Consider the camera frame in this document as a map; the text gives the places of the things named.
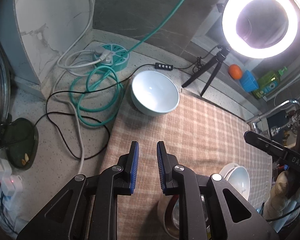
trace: illuminated ring lamp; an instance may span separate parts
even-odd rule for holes
[[[278,55],[279,53],[287,49],[296,37],[298,30],[297,14],[289,0],[275,0],[279,4],[281,4],[288,16],[287,32],[285,36],[273,46],[263,49],[252,48],[237,34],[236,31],[236,24],[240,13],[244,9],[244,7],[246,7],[248,3],[252,1],[254,0],[229,0],[227,2],[222,16],[222,29],[225,38],[232,49],[247,57],[267,58]],[[201,91],[200,96],[204,94],[204,92],[207,90],[212,80],[220,70],[223,61],[230,53],[230,48],[228,46],[219,45],[218,48],[221,50],[204,66],[202,66],[196,73],[194,73],[184,84],[182,84],[181,87],[187,87],[194,80],[200,77],[204,72],[206,72],[209,68],[217,64],[206,85]]]

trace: triangular cutout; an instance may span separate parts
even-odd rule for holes
[[[56,202],[50,210],[46,213],[47,219],[53,220],[57,223],[63,223],[66,217],[68,206],[73,194],[73,190],[68,190],[59,200]]]
[[[238,223],[251,217],[250,211],[245,208],[245,206],[229,189],[225,188],[222,192],[225,196],[231,218],[234,223]]]

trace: control button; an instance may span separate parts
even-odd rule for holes
[[[300,126],[300,115],[298,116],[298,126]]]

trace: yellow-green liquid bottle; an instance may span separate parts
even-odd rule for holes
[[[271,70],[263,77],[259,78],[257,80],[259,88],[252,92],[255,98],[260,99],[264,97],[266,94],[268,94],[270,91],[275,89],[276,86],[279,85],[280,77],[283,75],[285,71],[287,71],[286,67],[278,71]]]

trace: chrome faucet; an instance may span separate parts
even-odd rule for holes
[[[298,105],[300,106],[300,103],[298,100],[296,99],[288,99],[287,101],[284,101],[283,103],[281,103],[280,105],[276,106],[275,108],[272,108],[271,110],[269,110],[268,112],[265,112],[264,114],[260,114],[258,116],[252,117],[251,119],[247,120],[246,123],[250,126],[251,131],[261,134],[262,131],[258,128],[258,122],[260,122],[263,118],[267,118],[269,116],[271,116],[274,112],[276,112],[278,109],[280,109],[281,107],[283,107],[286,104],[294,104],[294,105]]]

